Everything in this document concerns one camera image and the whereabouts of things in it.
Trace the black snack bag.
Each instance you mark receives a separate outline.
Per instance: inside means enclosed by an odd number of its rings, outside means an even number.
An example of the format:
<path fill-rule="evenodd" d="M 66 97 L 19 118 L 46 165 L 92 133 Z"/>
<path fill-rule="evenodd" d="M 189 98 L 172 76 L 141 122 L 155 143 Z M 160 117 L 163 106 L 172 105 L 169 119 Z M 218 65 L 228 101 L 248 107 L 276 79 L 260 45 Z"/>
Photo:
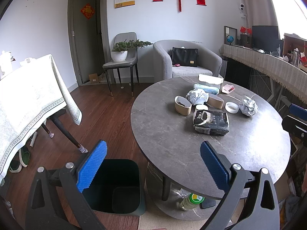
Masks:
<path fill-rule="evenodd" d="M 224 136 L 229 132 L 229 117 L 225 112 L 196 109 L 193 127 L 205 135 Z"/>

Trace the white round lid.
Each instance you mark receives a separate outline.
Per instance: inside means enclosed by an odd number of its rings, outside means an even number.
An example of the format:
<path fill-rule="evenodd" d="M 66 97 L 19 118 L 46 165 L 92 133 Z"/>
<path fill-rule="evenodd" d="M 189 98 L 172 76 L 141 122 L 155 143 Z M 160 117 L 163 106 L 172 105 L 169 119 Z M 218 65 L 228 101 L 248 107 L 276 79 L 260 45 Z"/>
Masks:
<path fill-rule="evenodd" d="M 239 105 L 234 102 L 227 102 L 225 104 L 225 110 L 231 114 L 236 114 L 239 111 Z"/>

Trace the brown tape roll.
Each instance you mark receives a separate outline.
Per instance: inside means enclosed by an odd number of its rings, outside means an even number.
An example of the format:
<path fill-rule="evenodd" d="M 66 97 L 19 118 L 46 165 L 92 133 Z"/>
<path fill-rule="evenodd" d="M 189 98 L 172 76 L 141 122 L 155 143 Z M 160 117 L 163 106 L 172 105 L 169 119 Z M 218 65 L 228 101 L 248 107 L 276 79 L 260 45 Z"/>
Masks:
<path fill-rule="evenodd" d="M 192 104 L 182 96 L 176 96 L 174 99 L 175 110 L 183 116 L 188 116 L 191 113 Z"/>
<path fill-rule="evenodd" d="M 222 109 L 224 100 L 215 94 L 209 94 L 207 104 L 213 108 Z"/>

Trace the white paper ball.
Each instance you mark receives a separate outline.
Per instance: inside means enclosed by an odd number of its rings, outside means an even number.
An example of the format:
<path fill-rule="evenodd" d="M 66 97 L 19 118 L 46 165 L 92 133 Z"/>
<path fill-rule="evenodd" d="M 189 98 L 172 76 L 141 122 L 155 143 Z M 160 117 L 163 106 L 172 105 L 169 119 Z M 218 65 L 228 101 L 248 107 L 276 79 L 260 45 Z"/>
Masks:
<path fill-rule="evenodd" d="M 186 94 L 186 99 L 192 105 L 204 104 L 204 103 L 207 103 L 209 99 L 209 94 L 200 88 L 196 88 L 196 89 L 190 90 Z"/>

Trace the blue tissue pack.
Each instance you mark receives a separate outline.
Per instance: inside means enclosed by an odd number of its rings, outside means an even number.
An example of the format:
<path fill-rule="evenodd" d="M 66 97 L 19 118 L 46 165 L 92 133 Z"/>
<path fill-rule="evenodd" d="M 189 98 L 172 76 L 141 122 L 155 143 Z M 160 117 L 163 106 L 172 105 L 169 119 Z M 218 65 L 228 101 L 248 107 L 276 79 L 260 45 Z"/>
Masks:
<path fill-rule="evenodd" d="M 194 89 L 202 89 L 204 92 L 214 95 L 217 95 L 220 92 L 217 87 L 206 86 L 202 84 L 194 84 Z"/>

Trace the small white cap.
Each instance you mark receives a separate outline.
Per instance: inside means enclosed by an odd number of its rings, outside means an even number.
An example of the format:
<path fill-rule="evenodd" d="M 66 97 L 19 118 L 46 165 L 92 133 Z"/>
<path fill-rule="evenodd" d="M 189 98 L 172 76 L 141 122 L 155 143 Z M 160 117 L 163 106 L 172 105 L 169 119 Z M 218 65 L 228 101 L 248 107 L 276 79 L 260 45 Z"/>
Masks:
<path fill-rule="evenodd" d="M 196 105 L 196 110 L 208 110 L 208 106 L 205 104 L 198 104 Z"/>

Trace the beige fringed desk cloth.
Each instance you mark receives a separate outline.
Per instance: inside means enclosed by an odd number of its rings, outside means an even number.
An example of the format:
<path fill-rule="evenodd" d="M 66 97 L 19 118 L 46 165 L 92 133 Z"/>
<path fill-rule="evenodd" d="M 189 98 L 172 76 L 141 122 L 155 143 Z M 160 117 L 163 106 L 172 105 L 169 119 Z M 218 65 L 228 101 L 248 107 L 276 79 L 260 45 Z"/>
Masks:
<path fill-rule="evenodd" d="M 269 76 L 306 103 L 307 75 L 301 69 L 277 57 L 240 46 L 223 44 L 220 53 Z"/>

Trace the green cap bottle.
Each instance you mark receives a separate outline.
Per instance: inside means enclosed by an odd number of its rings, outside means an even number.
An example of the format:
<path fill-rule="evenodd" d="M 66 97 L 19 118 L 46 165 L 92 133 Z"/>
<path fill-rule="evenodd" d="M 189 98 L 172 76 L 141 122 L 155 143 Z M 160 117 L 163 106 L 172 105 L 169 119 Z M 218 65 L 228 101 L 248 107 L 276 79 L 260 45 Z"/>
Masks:
<path fill-rule="evenodd" d="M 179 207 L 184 211 L 189 211 L 198 207 L 204 201 L 204 199 L 205 198 L 202 196 L 190 193 L 180 202 Z"/>

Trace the black table leg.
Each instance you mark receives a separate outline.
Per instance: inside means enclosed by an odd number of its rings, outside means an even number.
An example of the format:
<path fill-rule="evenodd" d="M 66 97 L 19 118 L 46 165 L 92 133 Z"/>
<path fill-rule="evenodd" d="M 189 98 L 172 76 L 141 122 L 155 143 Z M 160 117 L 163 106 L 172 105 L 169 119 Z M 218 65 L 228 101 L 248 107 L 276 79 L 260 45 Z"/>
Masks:
<path fill-rule="evenodd" d="M 77 149 L 81 152 L 81 153 L 87 153 L 88 150 L 82 146 L 82 144 L 80 144 L 79 142 L 77 142 L 77 140 L 72 136 L 71 133 L 69 133 L 68 130 L 66 130 L 66 128 L 64 127 L 64 125 L 62 124 L 62 122 L 59 120 L 59 118 L 54 114 L 50 116 L 50 120 L 55 124 L 55 126 L 65 135 L 66 138 L 69 139 L 70 142 L 72 142 Z"/>

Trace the round grey marble table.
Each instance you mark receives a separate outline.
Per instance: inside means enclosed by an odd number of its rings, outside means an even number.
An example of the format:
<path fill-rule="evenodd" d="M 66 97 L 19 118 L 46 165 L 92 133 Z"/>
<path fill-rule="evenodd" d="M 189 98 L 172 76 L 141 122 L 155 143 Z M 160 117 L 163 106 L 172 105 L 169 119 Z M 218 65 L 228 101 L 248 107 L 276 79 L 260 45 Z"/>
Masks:
<path fill-rule="evenodd" d="M 267 168 L 273 181 L 283 175 L 290 159 L 290 137 L 277 110 L 241 86 L 222 99 L 239 103 L 248 96 L 258 105 L 255 115 L 229 114 L 229 132 L 224 136 L 195 131 L 192 115 L 179 114 L 174 99 L 185 96 L 197 82 L 196 77 L 157 82 L 137 96 L 131 110 L 133 135 L 150 163 L 146 176 L 149 196 L 162 212 L 185 221 L 205 220 L 213 209 L 181 210 L 181 189 L 216 201 L 224 195 L 200 156 L 202 142 L 208 141 L 217 153 L 246 170 Z"/>

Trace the black monitor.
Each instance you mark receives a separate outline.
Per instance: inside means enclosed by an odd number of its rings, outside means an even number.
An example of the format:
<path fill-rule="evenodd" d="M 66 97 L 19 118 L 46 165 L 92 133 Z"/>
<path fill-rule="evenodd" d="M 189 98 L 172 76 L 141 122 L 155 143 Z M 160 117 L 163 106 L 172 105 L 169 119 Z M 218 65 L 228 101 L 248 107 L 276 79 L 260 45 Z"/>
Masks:
<path fill-rule="evenodd" d="M 265 52 L 275 51 L 279 47 L 279 29 L 273 25 L 252 26 L 252 48 Z"/>

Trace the white patterned tablecloth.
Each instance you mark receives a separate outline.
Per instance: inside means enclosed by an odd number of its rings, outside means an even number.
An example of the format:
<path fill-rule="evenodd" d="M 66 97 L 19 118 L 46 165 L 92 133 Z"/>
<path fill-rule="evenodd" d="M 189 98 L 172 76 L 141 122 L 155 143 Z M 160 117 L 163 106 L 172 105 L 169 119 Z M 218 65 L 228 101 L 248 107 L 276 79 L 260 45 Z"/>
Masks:
<path fill-rule="evenodd" d="M 79 125 L 82 112 L 73 100 L 51 54 L 16 64 L 11 54 L 1 55 L 7 65 L 1 80 L 1 178 L 10 162 L 45 120 L 66 108 Z"/>

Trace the small blue globe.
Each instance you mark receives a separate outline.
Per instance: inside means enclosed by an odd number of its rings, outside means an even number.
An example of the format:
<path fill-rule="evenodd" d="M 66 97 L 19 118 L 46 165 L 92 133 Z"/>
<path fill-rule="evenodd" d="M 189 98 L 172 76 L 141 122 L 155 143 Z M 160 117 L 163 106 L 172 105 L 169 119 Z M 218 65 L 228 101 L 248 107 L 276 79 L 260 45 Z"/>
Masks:
<path fill-rule="evenodd" d="M 229 45 L 231 45 L 234 42 L 234 38 L 231 35 L 227 35 L 226 41 Z"/>

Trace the grey door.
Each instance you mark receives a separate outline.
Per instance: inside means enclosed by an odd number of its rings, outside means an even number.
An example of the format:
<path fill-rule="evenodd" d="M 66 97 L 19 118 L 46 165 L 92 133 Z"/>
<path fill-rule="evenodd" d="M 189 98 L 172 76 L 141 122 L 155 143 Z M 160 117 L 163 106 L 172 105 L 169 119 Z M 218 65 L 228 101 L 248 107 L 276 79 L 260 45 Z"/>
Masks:
<path fill-rule="evenodd" d="M 95 15 L 91 19 L 80 10 L 87 4 L 95 9 Z M 104 50 L 102 44 L 102 32 L 100 21 L 100 0 L 73 0 L 72 1 L 72 35 L 76 50 L 78 74 L 81 83 L 89 82 L 89 74 L 103 73 Z"/>

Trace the red fu door sticker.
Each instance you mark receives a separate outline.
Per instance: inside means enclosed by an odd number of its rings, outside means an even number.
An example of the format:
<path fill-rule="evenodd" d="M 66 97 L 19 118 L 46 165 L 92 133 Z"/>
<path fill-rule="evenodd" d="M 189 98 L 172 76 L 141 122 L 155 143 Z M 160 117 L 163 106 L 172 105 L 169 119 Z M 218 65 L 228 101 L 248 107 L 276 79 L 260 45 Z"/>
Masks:
<path fill-rule="evenodd" d="M 80 12 L 86 17 L 86 19 L 91 19 L 93 15 L 95 15 L 95 9 L 90 5 L 90 3 L 87 3 Z"/>

